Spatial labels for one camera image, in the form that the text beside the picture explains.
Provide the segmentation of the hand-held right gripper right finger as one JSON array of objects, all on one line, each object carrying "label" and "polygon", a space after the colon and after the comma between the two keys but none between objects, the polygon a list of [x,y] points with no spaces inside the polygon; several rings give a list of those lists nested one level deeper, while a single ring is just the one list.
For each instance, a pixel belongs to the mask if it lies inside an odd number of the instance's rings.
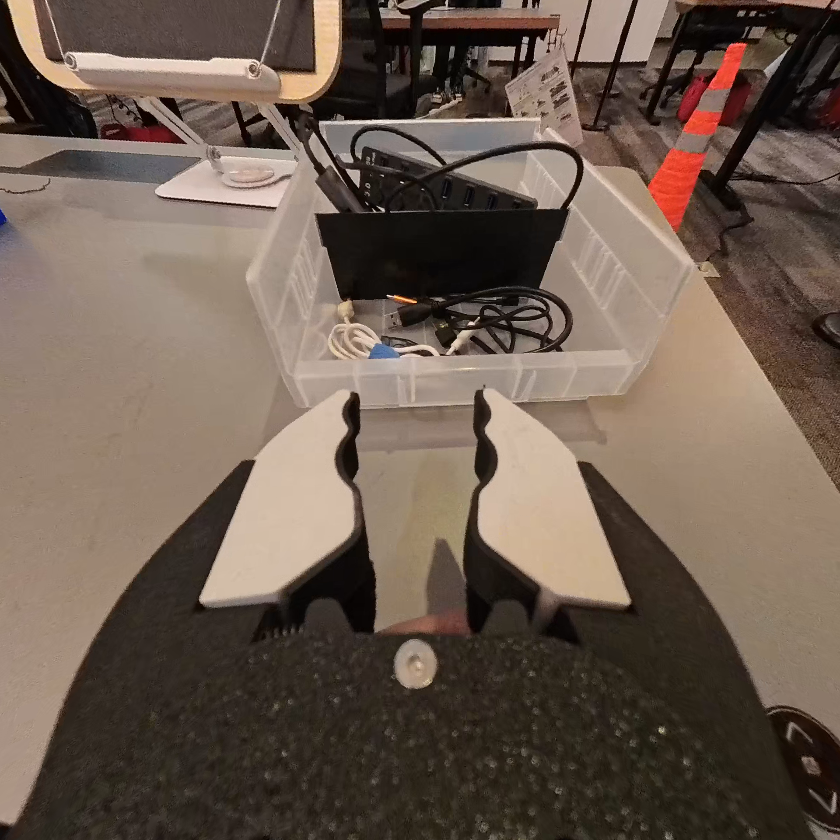
[{"label": "hand-held right gripper right finger", "polygon": [[538,634],[569,608],[623,614],[633,601],[578,461],[554,433],[486,387],[475,394],[476,488],[464,552],[469,629],[513,604]]}]

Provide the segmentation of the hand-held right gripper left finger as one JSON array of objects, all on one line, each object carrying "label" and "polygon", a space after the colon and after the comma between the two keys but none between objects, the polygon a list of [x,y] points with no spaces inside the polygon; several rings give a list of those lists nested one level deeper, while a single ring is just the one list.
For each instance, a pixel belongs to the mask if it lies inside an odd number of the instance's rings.
[{"label": "hand-held right gripper left finger", "polygon": [[354,482],[360,430],[360,398],[340,390],[259,451],[201,607],[269,605],[299,627],[313,603],[332,601],[354,632],[374,631],[375,570]]}]

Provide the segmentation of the clear plastic bin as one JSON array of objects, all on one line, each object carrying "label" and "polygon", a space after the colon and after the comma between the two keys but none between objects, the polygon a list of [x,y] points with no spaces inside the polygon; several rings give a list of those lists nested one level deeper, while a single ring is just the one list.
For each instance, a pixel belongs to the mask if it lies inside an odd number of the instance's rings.
[{"label": "clear plastic bin", "polygon": [[[649,361],[687,281],[697,271],[677,236],[589,162],[568,207],[539,288],[572,314],[562,351],[512,354],[471,345],[447,359],[337,360],[329,350],[340,318],[338,292],[317,214],[336,214],[303,154],[245,278],[259,321],[292,401],[309,408],[333,392],[357,392],[364,408],[466,405],[487,385],[518,403],[624,394]],[[526,194],[539,209],[563,208],[575,164],[551,150],[520,151],[465,168],[465,175]],[[433,343],[434,330],[388,327],[394,302],[353,300],[356,315],[379,335]]]}]

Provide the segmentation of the dark grey adapter with cable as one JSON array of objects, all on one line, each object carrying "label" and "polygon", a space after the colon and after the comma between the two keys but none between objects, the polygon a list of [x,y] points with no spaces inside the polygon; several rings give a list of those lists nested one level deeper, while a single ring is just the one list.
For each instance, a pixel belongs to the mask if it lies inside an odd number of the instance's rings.
[{"label": "dark grey adapter with cable", "polygon": [[331,205],[341,214],[363,214],[370,207],[353,182],[346,167],[333,153],[320,130],[319,121],[308,112],[297,120],[301,147],[316,172],[316,184]]}]

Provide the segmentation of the black multi-port USB hub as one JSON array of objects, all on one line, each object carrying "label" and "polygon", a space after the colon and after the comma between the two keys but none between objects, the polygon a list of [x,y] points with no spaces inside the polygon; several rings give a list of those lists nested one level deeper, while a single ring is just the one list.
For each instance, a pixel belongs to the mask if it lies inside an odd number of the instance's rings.
[{"label": "black multi-port USB hub", "polygon": [[365,145],[360,189],[373,207],[390,212],[507,211],[538,207],[536,199],[396,152]]}]

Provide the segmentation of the grey desk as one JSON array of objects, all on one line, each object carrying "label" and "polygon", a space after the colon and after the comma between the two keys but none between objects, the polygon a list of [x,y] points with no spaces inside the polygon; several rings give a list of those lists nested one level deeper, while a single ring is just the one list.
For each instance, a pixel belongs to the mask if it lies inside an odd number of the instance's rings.
[{"label": "grey desk", "polygon": [[[3,135],[2,165],[143,144]],[[157,184],[3,175],[2,823],[140,568],[299,412],[245,282],[271,216]],[[763,703],[838,737],[838,490],[694,276],[624,396],[531,414],[712,601]]]}]

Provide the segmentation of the black divider panel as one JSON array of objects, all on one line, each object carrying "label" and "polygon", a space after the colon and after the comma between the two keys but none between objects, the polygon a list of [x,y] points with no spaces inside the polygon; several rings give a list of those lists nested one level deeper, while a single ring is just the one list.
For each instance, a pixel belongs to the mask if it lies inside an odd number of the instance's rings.
[{"label": "black divider panel", "polygon": [[446,298],[541,286],[569,211],[319,213],[341,298]]}]

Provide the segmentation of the white folding stand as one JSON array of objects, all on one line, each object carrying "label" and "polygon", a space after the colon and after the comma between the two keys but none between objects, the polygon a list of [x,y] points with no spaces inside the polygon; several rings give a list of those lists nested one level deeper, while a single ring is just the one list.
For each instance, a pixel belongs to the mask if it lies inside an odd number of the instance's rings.
[{"label": "white folding stand", "polygon": [[[270,94],[278,93],[280,78],[268,67],[266,58],[274,38],[281,2],[275,9],[266,33],[266,40],[259,59],[235,59],[214,57],[209,60],[151,59],[115,56],[108,53],[65,50],[54,14],[45,2],[47,15],[65,66],[80,81],[93,88],[109,91],[118,83],[131,87],[152,88],[157,92],[185,89],[201,93],[216,88],[239,94],[257,95],[254,100],[259,112],[287,142],[289,149],[297,153],[299,142],[296,135],[280,116],[277,108],[268,101]],[[161,98],[142,96],[137,104],[154,115],[163,125],[174,132],[186,144],[203,152],[205,162],[198,168],[201,185],[220,190],[220,196],[233,198],[238,193],[236,204],[242,203],[245,193],[274,187],[289,177],[273,164],[268,163],[225,163],[219,149],[205,142],[180,117],[169,111]]]}]

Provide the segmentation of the round black arrow disc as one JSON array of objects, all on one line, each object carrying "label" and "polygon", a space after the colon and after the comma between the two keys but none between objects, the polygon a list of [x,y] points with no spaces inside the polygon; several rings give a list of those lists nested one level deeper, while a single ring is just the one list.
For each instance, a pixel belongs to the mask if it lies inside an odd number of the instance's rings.
[{"label": "round black arrow disc", "polygon": [[791,706],[767,710],[784,766],[816,838],[839,838],[839,740],[812,715]]}]

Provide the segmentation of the orange traffic cone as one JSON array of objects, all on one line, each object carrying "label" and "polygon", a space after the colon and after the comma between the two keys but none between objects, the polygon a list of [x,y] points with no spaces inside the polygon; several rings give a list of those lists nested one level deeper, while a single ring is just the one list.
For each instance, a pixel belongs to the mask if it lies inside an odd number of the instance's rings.
[{"label": "orange traffic cone", "polygon": [[721,108],[740,71],[747,46],[745,42],[738,42],[726,49],[700,104],[684,123],[674,147],[648,185],[651,197],[675,231],[683,222],[711,140],[718,129]]}]

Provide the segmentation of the printed instruction sheet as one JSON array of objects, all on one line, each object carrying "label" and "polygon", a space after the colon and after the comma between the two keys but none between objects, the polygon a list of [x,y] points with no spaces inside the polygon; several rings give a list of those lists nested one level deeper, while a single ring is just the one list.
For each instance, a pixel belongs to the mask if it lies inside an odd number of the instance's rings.
[{"label": "printed instruction sheet", "polygon": [[574,148],[581,145],[581,118],[562,47],[517,74],[505,92],[513,117],[537,120],[541,133],[550,131]]}]

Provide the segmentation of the black mesh office chair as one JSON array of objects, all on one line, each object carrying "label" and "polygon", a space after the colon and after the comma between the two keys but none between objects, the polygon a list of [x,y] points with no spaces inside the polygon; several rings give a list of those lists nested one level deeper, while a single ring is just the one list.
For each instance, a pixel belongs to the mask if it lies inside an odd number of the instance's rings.
[{"label": "black mesh office chair", "polygon": [[311,106],[316,117],[351,120],[412,119],[419,99],[457,93],[467,69],[468,45],[437,45],[432,72],[392,68],[394,48],[385,43],[382,2],[342,3],[339,70],[328,91]]}]

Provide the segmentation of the red bag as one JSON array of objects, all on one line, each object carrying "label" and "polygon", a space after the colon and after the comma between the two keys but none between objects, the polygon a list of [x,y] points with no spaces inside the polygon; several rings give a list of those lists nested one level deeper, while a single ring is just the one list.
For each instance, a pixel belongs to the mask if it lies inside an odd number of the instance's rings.
[{"label": "red bag", "polygon": [[[676,112],[678,121],[681,123],[688,121],[700,104],[702,94],[710,85],[712,78],[713,74],[711,73],[700,73],[693,76],[679,103]],[[739,71],[731,85],[726,104],[721,108],[720,126],[731,127],[740,118],[751,92],[750,79],[745,72]]]}]

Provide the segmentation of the wood-framed black board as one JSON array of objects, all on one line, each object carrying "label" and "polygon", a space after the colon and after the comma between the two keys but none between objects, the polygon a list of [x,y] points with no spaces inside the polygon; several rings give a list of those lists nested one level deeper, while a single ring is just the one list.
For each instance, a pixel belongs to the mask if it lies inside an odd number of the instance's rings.
[{"label": "wood-framed black board", "polygon": [[339,1],[2,2],[59,88],[133,98],[309,103],[338,73]]}]

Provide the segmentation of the wooden background table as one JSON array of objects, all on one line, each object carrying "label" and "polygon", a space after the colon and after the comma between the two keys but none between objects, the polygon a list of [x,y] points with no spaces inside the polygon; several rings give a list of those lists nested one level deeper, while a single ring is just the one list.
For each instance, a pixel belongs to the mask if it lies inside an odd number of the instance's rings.
[{"label": "wooden background table", "polygon": [[515,47],[524,39],[545,39],[560,23],[560,16],[536,8],[441,7],[423,16],[421,44]]}]

